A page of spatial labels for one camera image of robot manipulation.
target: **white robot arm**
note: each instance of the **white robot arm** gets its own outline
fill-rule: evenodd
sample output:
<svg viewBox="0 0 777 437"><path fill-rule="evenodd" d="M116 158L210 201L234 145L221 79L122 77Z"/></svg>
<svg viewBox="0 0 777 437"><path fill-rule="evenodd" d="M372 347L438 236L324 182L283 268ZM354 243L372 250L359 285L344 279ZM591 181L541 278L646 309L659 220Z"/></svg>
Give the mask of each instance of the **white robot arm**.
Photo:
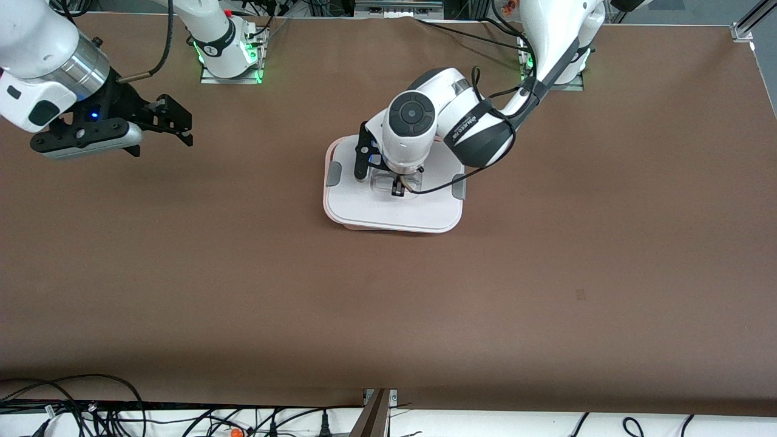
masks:
<svg viewBox="0 0 777 437"><path fill-rule="evenodd" d="M526 39L534 49L533 75L498 110L455 68L424 73L366 124L389 169L399 175L417 171L434 134L462 164L476 168L494 164L510 149L515 131L550 87L571 81L585 68L591 41L605 21L603 0L522 0L520 8ZM426 100L434 110L423 112L420 119L411 117L419 113L417 103Z"/></svg>
<svg viewBox="0 0 777 437"><path fill-rule="evenodd" d="M154 0L167 5L167 0ZM216 77L232 78L257 62L249 53L256 25L227 16L218 0L174 0L173 7L194 39L205 68Z"/></svg>
<svg viewBox="0 0 777 437"><path fill-rule="evenodd" d="M212 75L234 77L257 62L249 53L253 23L227 17L218 0L173 4ZM102 41L80 33L46 0L0 0L0 29L0 116L36 134L36 152L64 159L124 149L138 156L147 130L193 144L188 111L167 95L143 100L128 84L152 72L120 76L99 49ZM65 113L73 113L71 124L60 118Z"/></svg>

